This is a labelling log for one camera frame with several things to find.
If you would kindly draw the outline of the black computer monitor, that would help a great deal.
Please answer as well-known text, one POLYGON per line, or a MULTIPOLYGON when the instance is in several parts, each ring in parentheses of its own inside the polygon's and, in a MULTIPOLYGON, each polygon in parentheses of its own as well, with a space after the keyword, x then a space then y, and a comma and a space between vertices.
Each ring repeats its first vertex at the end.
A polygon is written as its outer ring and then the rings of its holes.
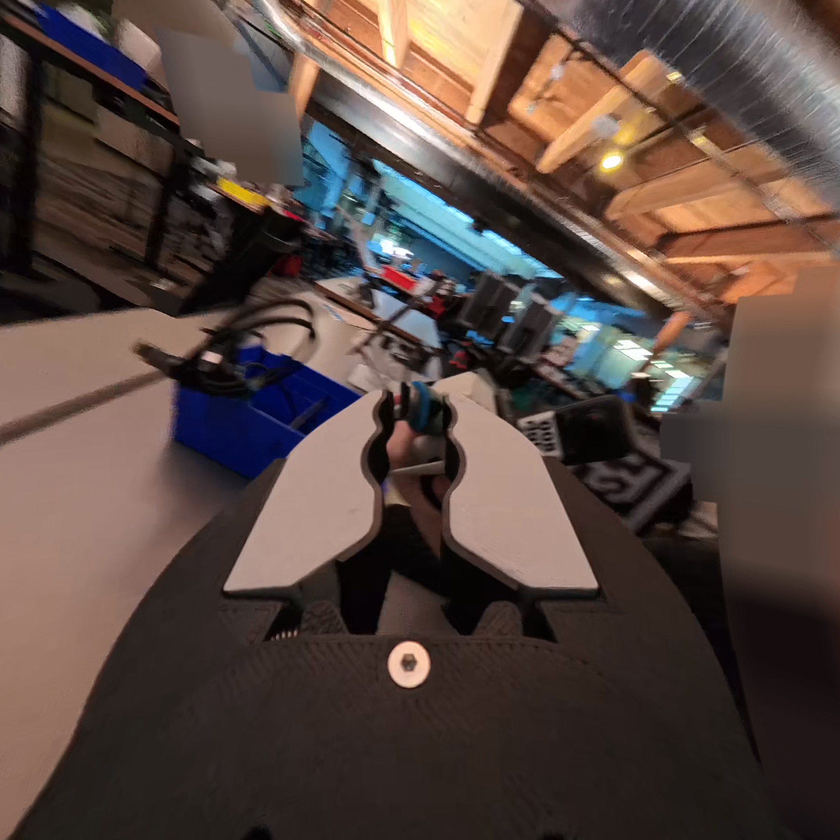
POLYGON ((537 360, 550 342, 561 313, 546 298, 533 294, 528 306, 517 315, 498 343, 502 354, 530 364, 537 360))
POLYGON ((483 339, 495 340, 519 291, 515 283, 503 276, 493 272, 482 273, 459 311, 459 327, 483 339))

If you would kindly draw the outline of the blue plastic bin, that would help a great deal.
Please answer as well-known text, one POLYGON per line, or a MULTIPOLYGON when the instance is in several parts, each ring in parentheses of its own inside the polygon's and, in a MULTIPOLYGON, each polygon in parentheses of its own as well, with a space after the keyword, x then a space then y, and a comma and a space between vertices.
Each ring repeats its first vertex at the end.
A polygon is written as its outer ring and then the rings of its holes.
POLYGON ((213 462, 256 478, 289 456, 305 437, 361 399, 361 394, 285 354, 252 345, 238 352, 247 382, 277 378, 247 396, 210 395, 180 387, 173 438, 213 462))

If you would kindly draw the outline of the metal storage shelf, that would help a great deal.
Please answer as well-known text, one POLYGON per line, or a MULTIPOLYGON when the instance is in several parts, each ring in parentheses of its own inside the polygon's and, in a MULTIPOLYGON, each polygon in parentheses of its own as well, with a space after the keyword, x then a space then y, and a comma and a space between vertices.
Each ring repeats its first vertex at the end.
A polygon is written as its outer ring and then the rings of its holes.
POLYGON ((141 91, 45 36, 43 2, 2 2, 2 322, 180 314, 195 269, 164 257, 176 164, 193 151, 141 91))

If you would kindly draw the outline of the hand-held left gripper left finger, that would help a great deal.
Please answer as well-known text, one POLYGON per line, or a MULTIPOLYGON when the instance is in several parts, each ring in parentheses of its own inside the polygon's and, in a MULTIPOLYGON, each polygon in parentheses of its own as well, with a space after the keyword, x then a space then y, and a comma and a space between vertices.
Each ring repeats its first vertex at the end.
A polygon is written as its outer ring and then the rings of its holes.
POLYGON ((382 526, 394 395, 371 392, 291 450, 224 593, 302 597, 302 589, 366 547, 382 526))

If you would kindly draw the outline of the blue storage bin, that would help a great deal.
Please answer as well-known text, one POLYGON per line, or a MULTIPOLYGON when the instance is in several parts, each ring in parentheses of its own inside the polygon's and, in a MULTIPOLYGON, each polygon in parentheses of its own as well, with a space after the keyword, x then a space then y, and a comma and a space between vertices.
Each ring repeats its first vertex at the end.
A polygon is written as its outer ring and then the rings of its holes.
POLYGON ((146 82, 145 69, 124 55, 118 47, 73 23, 53 7, 36 5, 35 14, 46 37, 129 88, 142 90, 146 82))

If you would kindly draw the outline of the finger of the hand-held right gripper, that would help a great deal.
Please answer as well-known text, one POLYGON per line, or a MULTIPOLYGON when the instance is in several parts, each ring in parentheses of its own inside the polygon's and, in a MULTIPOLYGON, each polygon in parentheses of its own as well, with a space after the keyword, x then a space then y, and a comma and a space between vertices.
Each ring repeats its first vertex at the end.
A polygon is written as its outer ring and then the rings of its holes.
POLYGON ((497 387, 487 371, 467 371, 448 376, 434 383, 437 396, 458 394, 493 415, 498 415, 497 387))

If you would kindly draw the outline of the black hdmi cable green plug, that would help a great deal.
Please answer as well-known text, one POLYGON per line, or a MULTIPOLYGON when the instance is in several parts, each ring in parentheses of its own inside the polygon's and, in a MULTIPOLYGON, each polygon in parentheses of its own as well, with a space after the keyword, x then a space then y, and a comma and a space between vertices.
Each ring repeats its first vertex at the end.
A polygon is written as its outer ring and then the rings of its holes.
POLYGON ((433 438, 445 435, 450 419, 445 398, 421 381, 400 384, 393 415, 395 423, 405 423, 415 434, 433 438))

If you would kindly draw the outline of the person's right hand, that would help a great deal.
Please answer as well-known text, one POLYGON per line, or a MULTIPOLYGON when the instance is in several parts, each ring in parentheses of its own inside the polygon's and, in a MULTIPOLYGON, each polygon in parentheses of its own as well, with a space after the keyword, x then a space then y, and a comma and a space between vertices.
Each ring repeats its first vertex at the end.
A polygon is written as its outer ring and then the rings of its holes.
POLYGON ((392 487, 407 503, 417 530, 428 548, 439 557, 443 544, 442 505, 452 482, 444 474, 410 476, 396 473, 398 469, 415 465, 413 445, 419 437, 407 421, 399 421, 394 425, 386 445, 391 467, 390 479, 392 487))

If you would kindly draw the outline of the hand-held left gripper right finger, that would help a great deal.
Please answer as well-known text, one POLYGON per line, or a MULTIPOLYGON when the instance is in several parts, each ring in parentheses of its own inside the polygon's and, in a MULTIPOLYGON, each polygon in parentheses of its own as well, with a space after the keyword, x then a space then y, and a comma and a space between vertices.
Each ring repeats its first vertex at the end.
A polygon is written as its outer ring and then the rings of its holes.
POLYGON ((593 597, 599 584, 539 450, 461 394, 444 398, 444 544, 515 592, 593 597))

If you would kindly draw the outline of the silver spiral duct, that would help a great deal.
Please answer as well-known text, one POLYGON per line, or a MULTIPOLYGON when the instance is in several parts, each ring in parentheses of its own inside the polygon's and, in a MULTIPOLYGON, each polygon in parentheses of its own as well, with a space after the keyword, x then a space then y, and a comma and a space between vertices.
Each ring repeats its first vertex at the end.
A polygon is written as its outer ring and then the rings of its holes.
POLYGON ((839 203, 838 49, 797 2, 569 2, 558 18, 622 64, 640 51, 839 203))

